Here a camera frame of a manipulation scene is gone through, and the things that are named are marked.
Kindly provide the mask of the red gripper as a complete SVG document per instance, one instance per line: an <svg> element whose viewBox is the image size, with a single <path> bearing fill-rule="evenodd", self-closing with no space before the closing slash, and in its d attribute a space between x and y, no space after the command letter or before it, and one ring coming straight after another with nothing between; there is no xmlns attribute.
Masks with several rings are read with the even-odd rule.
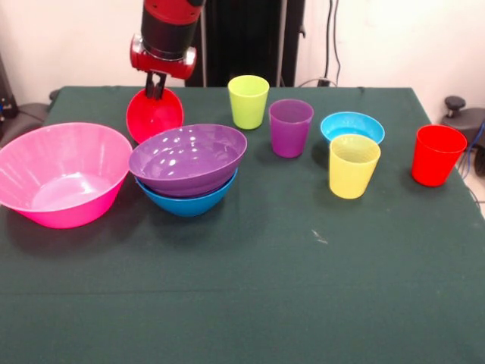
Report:
<svg viewBox="0 0 485 364"><path fill-rule="evenodd" d="M138 71L146 72L145 95L147 98L162 99L167 75L187 80L196 68L196 48L189 47L182 58L167 60L149 53L140 35L134 35L130 43L130 63ZM158 82L153 76L157 73Z"/></svg>

